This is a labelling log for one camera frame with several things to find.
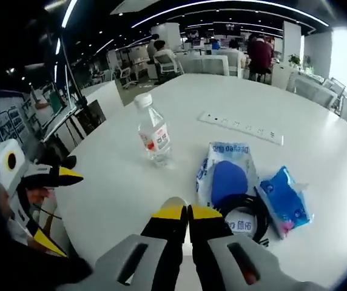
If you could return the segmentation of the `person's left hand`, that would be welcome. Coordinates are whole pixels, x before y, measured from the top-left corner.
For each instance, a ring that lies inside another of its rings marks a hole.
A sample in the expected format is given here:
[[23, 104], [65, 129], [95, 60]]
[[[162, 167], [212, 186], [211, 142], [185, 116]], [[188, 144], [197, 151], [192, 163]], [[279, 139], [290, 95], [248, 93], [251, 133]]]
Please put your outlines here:
[[45, 187], [26, 190], [29, 203], [43, 212], [54, 214], [56, 210], [56, 199], [53, 189]]

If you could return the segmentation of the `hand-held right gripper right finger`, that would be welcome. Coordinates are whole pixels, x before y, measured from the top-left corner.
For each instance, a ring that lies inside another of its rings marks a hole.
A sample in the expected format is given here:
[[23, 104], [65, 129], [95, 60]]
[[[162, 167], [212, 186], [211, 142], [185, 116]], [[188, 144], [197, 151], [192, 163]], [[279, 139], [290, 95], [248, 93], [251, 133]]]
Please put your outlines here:
[[245, 234], [234, 235], [210, 207], [188, 207], [192, 257], [203, 290], [323, 290], [285, 274], [278, 258]]

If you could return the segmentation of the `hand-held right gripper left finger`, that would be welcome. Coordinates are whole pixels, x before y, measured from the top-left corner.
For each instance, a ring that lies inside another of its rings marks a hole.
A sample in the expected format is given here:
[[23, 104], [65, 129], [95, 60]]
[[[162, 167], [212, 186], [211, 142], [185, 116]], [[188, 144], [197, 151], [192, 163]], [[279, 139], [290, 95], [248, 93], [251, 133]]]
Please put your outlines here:
[[155, 212], [139, 235], [106, 252], [93, 273], [71, 290], [175, 290], [187, 229], [187, 204], [174, 196]]

